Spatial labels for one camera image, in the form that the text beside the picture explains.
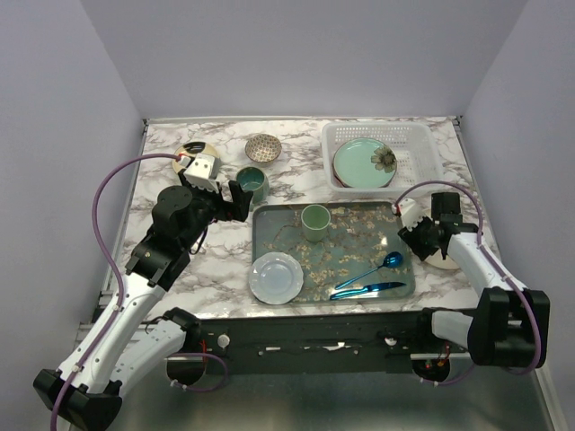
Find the cream sweet bear plate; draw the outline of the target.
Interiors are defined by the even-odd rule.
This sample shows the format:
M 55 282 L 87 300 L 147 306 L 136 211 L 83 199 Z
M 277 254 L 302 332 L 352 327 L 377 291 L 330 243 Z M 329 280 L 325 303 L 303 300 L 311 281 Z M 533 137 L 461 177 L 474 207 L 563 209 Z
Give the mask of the cream sweet bear plate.
M 436 251 L 434 254 L 428 256 L 425 263 L 429 264 L 434 268 L 444 269 L 444 270 L 457 270 L 459 266 L 454 262 L 449 256 L 443 259 L 441 250 Z

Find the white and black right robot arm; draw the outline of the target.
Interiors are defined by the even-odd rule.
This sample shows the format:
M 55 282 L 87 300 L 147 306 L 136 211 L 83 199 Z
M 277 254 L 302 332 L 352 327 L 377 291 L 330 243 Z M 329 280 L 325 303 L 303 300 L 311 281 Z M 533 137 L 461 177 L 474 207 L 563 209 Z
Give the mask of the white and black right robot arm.
M 425 213 L 412 199 L 394 206 L 398 235 L 420 260 L 435 254 L 451 259 L 479 296 L 474 309 L 428 309 L 413 330 L 415 345 L 426 352 L 445 341 L 469 352 L 475 365 L 529 373 L 546 359 L 550 299 L 512 276 L 482 240 L 482 226 L 466 222 L 454 192 L 431 196 Z

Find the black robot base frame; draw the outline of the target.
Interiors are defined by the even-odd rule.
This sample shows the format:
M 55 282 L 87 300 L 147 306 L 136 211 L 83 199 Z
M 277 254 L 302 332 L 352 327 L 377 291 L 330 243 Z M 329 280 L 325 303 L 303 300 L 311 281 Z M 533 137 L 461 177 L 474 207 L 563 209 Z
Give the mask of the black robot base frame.
M 210 353 L 208 372 L 220 372 L 223 360 L 231 375 L 409 374 L 441 359 L 466 368 L 469 354 L 423 334 L 427 322 L 424 312 L 196 319 L 182 352 Z

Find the pale aqua brown-rimmed plate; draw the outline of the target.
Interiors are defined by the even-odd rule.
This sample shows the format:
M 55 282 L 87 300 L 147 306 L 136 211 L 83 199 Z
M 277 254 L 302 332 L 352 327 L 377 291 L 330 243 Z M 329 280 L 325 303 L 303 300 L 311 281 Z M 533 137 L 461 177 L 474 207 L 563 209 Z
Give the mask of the pale aqua brown-rimmed plate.
M 387 187 L 398 169 L 393 150 L 374 138 L 356 138 L 342 145 L 332 160 L 335 177 L 347 188 Z

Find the cream plate with black mark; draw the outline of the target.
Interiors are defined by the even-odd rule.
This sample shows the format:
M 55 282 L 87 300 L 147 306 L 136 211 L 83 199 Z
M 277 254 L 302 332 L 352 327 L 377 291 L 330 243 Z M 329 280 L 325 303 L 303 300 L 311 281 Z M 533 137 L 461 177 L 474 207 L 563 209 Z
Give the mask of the cream plate with black mark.
M 184 156 L 182 162 L 172 162 L 172 168 L 176 174 L 188 168 L 196 170 L 200 168 L 206 169 L 208 166 L 208 156 L 213 159 L 213 167 L 210 175 L 216 177 L 219 173 L 221 158 L 216 148 L 210 144 L 201 141 L 192 141 L 180 146 L 175 154 Z

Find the pink polka dot plate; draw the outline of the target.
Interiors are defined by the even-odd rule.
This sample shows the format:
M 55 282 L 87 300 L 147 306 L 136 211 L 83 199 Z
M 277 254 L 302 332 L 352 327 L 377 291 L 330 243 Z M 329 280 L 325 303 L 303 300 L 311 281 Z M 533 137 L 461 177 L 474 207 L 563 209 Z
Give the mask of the pink polka dot plate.
M 335 183 L 337 184 L 337 187 L 347 188 L 348 185 L 345 182 L 341 181 L 341 178 L 338 176 L 338 173 L 336 172 L 336 168 L 335 168 L 333 163 L 332 163 L 331 167 L 332 167 L 332 177 L 333 177 L 333 180 L 335 181 Z

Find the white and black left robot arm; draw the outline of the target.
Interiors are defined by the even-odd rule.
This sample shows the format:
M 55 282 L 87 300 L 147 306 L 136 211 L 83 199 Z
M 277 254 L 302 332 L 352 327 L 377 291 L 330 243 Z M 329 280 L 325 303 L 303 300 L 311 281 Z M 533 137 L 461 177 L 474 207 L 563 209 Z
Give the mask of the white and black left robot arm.
M 117 417 L 130 390 L 158 363 L 199 344 L 200 323 L 180 309 L 130 346 L 140 323 L 190 263 L 194 245 L 214 221 L 246 220 L 252 193 L 229 183 L 232 198 L 187 182 L 161 191 L 153 223 L 133 250 L 126 273 L 118 277 L 114 299 L 75 351 L 55 370 L 43 369 L 33 387 L 51 411 L 50 427 L 63 418 L 82 430 L 105 430 Z

